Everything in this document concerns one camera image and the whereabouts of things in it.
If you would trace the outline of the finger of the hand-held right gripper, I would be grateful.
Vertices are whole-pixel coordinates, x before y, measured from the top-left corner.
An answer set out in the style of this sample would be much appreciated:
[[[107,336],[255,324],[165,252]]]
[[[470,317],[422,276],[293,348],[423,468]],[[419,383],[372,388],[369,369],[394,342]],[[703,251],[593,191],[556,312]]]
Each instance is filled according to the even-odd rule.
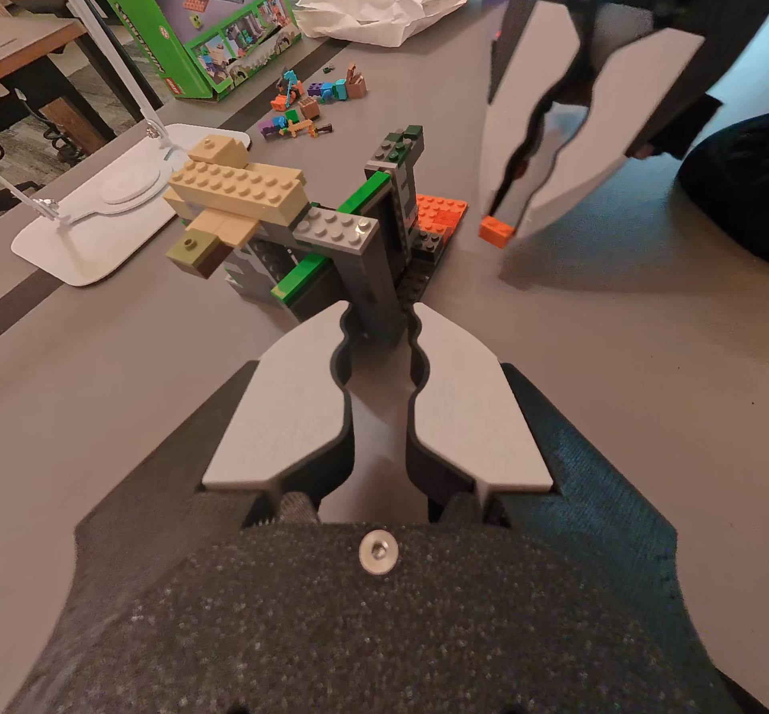
[[[481,139],[481,199],[495,218],[517,168],[537,150],[553,91],[582,42],[569,9],[538,0],[487,106]]]
[[[705,39],[675,28],[615,50],[593,87],[586,119],[559,149],[517,227],[522,238],[560,219],[627,161],[636,137]]]

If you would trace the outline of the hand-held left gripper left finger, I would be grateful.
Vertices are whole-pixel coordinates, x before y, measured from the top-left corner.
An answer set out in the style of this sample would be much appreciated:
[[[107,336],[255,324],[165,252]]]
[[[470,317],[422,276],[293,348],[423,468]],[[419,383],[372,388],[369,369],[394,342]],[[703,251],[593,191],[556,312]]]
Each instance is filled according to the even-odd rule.
[[[262,354],[202,477],[206,491],[307,492],[300,471],[351,424],[339,365],[350,318],[350,302],[339,300]]]

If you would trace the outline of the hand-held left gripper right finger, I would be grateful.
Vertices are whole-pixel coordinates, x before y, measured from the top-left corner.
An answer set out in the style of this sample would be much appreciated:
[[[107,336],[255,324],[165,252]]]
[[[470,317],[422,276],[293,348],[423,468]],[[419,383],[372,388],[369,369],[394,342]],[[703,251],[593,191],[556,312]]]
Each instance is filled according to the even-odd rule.
[[[426,495],[547,493],[539,447],[497,356],[424,303],[409,315],[407,473]]]

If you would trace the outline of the orange slope brick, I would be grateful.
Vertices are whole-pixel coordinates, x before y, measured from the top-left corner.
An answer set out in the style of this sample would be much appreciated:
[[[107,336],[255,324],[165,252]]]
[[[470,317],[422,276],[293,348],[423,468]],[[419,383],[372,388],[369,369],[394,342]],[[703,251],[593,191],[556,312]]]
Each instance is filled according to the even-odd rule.
[[[478,236],[481,240],[499,249],[504,249],[515,236],[515,233],[516,228],[493,216],[484,217],[478,229]]]

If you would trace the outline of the brick building model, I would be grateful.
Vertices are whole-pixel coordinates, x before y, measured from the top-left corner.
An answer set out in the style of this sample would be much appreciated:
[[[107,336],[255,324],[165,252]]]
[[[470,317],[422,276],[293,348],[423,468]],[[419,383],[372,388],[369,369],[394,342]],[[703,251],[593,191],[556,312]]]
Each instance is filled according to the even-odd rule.
[[[310,202],[302,170],[248,162],[239,142],[207,135],[169,179],[185,233],[167,257],[201,278],[222,266],[242,299],[299,323],[347,301],[366,336],[397,344],[467,212],[416,191],[424,147],[420,125],[389,133],[335,209]]]

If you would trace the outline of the brown top office desk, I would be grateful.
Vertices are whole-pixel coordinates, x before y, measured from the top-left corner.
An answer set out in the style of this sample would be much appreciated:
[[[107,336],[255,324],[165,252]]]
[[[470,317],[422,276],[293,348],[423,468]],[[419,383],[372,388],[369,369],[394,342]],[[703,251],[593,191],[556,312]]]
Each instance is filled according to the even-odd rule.
[[[2,131],[25,117],[15,89],[27,95],[34,112],[62,99],[72,113],[64,125],[85,137],[88,152],[116,138],[115,131],[70,83],[51,60],[73,42],[102,80],[111,85],[113,73],[82,23],[67,9],[66,0],[2,0]]]

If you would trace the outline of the black mesh office chair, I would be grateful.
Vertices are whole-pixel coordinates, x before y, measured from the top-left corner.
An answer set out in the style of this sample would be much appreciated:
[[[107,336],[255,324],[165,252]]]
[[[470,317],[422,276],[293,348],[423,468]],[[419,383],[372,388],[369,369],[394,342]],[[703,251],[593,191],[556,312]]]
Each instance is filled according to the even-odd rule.
[[[768,114],[697,144],[680,166],[678,183],[736,244],[768,261]]]

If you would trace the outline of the crumpled white paper bag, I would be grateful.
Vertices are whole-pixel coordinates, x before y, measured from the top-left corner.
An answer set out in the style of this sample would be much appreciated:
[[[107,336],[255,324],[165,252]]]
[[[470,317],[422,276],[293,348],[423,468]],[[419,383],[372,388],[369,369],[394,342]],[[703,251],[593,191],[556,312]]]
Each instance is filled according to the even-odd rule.
[[[466,5],[468,0],[297,0],[304,36],[397,48]]]

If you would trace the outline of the pile of small brick figures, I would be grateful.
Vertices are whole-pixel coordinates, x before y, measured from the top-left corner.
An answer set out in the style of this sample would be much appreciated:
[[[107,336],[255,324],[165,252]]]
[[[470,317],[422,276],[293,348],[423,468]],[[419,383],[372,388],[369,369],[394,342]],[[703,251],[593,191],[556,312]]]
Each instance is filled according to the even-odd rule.
[[[350,65],[341,79],[308,86],[304,86],[292,69],[287,69],[276,82],[275,90],[276,95],[271,100],[272,113],[256,124],[265,140],[286,136],[296,138],[303,132],[309,134],[308,128],[312,124],[322,124],[322,105],[361,99],[368,93],[364,76],[355,65]]]

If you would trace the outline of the white book stand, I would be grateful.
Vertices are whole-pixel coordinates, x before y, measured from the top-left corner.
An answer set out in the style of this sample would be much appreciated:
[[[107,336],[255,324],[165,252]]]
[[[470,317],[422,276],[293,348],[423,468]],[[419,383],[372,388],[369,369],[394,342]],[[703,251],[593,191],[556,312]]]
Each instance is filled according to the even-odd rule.
[[[69,0],[111,72],[139,106],[147,135],[61,201],[34,199],[1,178],[2,188],[32,207],[38,218],[20,231],[12,251],[75,287],[101,281],[120,267],[174,216],[163,195],[189,150],[210,133],[201,126],[163,125],[88,0]]]

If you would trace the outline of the toy brick set box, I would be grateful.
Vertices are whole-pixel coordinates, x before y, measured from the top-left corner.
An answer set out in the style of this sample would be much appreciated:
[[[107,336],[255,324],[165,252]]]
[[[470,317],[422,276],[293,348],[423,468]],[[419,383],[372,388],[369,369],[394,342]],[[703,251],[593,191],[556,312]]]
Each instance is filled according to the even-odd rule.
[[[176,98],[217,100],[302,34],[288,0],[108,0]]]

